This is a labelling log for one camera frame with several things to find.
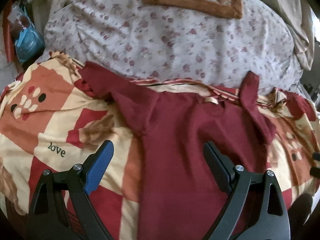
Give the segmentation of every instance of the patterned blanket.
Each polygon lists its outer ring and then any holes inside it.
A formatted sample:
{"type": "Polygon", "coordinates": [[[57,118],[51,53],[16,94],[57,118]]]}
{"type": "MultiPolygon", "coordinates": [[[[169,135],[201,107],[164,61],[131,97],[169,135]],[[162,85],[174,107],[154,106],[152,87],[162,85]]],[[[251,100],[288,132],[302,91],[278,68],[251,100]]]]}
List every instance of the patterned blanket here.
{"type": "MultiPolygon", "coordinates": [[[[80,62],[59,53],[51,57],[31,65],[0,99],[1,209],[25,236],[28,207],[41,172],[69,170],[109,139],[115,146],[114,157],[90,199],[114,239],[137,239],[142,145],[115,103],[93,99],[77,71],[80,62]]],[[[198,93],[213,103],[239,104],[238,90],[200,81],[133,82],[157,92],[198,93]]],[[[312,104],[294,93],[274,90],[259,96],[257,105],[277,128],[268,167],[275,172],[289,208],[303,192],[314,194],[318,187],[309,170],[316,165],[312,153],[320,150],[319,121],[312,104]]],[[[64,200],[76,228],[68,192],[64,200]]]]}

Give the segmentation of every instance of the gray cloth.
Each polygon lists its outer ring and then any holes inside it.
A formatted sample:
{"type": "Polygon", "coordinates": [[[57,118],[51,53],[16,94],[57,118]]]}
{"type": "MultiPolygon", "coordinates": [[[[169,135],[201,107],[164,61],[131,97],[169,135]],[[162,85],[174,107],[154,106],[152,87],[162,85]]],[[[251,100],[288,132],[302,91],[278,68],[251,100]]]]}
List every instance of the gray cloth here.
{"type": "Polygon", "coordinates": [[[11,84],[17,76],[18,71],[13,62],[0,66],[0,93],[2,93],[4,88],[11,84]]]}
{"type": "Polygon", "coordinates": [[[293,36],[294,52],[301,67],[310,70],[314,59],[312,10],[306,0],[261,0],[287,23],[293,36]]]}

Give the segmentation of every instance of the floral bedsheet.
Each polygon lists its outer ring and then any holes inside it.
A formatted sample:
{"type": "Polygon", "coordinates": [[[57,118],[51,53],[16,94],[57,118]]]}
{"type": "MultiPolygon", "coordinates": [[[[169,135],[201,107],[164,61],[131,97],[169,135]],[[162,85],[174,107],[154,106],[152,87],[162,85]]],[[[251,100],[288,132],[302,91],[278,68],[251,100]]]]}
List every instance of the floral bedsheet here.
{"type": "Polygon", "coordinates": [[[260,0],[242,2],[243,18],[236,20],[143,0],[74,0],[49,20],[44,38],[48,50],[134,79],[191,78],[237,88],[252,70],[260,94],[289,89],[302,69],[286,24],[260,0]]]}

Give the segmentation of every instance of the blue package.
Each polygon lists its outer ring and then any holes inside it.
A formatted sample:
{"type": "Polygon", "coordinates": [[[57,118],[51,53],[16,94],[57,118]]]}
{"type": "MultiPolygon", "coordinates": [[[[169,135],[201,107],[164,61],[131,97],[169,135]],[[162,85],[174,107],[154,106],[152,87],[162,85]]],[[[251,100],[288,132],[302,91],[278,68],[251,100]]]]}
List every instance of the blue package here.
{"type": "Polygon", "coordinates": [[[44,40],[36,31],[24,6],[20,8],[17,4],[12,5],[8,20],[15,27],[14,29],[20,30],[19,37],[15,37],[14,46],[17,57],[23,64],[44,49],[44,40]]]}
{"type": "Polygon", "coordinates": [[[15,41],[15,48],[17,57],[23,64],[44,49],[44,40],[30,25],[20,32],[19,38],[15,41]]]}

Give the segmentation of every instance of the maroon shirt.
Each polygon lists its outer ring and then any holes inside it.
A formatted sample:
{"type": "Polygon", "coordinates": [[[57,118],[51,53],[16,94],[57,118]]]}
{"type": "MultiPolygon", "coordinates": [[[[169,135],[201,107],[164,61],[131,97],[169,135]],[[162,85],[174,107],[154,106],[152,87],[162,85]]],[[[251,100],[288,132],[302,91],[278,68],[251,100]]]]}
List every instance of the maroon shirt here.
{"type": "Polygon", "coordinates": [[[205,142],[212,140],[235,165],[265,172],[276,129],[256,106],[254,73],[241,84],[241,106],[205,102],[196,93],[157,93],[92,62],[79,73],[97,98],[116,101],[143,141],[139,240],[200,240],[217,218],[227,195],[204,160],[205,142]]]}

